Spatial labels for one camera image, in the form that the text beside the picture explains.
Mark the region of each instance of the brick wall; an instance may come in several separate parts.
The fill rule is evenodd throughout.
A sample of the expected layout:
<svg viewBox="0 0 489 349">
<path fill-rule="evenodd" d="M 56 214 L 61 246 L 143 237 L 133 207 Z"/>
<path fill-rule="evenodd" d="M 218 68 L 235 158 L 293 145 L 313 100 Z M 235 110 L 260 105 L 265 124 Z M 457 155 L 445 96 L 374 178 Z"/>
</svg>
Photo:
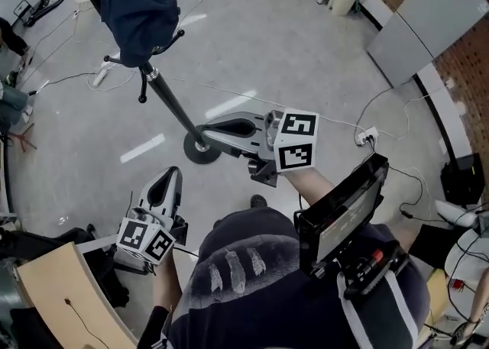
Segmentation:
<svg viewBox="0 0 489 349">
<path fill-rule="evenodd" d="M 382 0 L 395 11 L 403 0 Z M 452 77 L 452 98 L 467 108 L 462 117 L 472 150 L 481 155 L 489 183 L 489 15 L 435 60 L 444 81 Z M 489 201 L 489 186 L 484 200 Z"/>
</svg>

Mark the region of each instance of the dark t-shirt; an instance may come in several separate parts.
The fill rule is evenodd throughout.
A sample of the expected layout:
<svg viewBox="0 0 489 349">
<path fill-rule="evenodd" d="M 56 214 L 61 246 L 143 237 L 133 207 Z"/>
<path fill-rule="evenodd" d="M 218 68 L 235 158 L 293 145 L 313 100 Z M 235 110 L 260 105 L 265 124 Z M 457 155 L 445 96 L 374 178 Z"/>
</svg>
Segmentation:
<svg viewBox="0 0 489 349">
<path fill-rule="evenodd" d="M 363 234 L 392 238 L 386 226 L 369 225 Z M 279 212 L 234 213 L 202 243 L 168 332 L 162 332 L 168 311 L 155 307 L 138 348 L 357 347 L 337 275 L 335 266 L 321 280 L 299 269 L 297 234 Z M 397 279 L 420 329 L 429 309 L 426 284 L 411 263 Z"/>
</svg>

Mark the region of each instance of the white marker cube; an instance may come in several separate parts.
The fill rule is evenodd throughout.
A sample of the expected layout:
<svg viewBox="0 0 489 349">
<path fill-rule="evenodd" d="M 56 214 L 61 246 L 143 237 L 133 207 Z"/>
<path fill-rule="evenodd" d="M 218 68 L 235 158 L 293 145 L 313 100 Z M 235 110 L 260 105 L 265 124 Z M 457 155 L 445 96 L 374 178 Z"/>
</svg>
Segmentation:
<svg viewBox="0 0 489 349">
<path fill-rule="evenodd" d="M 117 236 L 117 247 L 131 256 L 158 265 L 175 243 L 161 225 L 124 218 Z"/>
<path fill-rule="evenodd" d="M 314 167 L 319 115 L 287 108 L 278 126 L 274 156 L 278 172 Z"/>
</svg>

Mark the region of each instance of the cabinet door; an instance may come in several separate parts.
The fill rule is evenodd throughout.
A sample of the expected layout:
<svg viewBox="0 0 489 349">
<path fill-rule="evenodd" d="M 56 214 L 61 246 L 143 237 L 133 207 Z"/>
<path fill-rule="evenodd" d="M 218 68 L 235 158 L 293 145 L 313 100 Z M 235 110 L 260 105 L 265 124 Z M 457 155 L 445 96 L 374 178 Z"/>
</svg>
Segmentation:
<svg viewBox="0 0 489 349">
<path fill-rule="evenodd" d="M 432 60 L 429 51 L 397 13 L 374 38 L 367 52 L 394 88 L 407 82 Z"/>
<path fill-rule="evenodd" d="M 404 0 L 397 12 L 436 58 L 487 10 L 486 0 Z"/>
</svg>

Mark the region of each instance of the black sleeve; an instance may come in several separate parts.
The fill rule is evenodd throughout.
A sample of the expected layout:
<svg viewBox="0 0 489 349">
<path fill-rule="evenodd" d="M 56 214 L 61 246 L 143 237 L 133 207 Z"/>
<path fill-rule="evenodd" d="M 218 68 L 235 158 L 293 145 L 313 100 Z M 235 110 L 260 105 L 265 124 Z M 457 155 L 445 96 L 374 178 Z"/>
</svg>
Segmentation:
<svg viewBox="0 0 489 349">
<path fill-rule="evenodd" d="M 151 349 L 156 347 L 164 347 L 156 345 L 158 342 L 165 342 L 166 337 L 161 333 L 164 323 L 167 320 L 169 312 L 163 307 L 157 305 L 153 308 L 150 315 L 150 320 L 147 322 L 144 333 L 138 343 L 138 349 Z"/>
</svg>

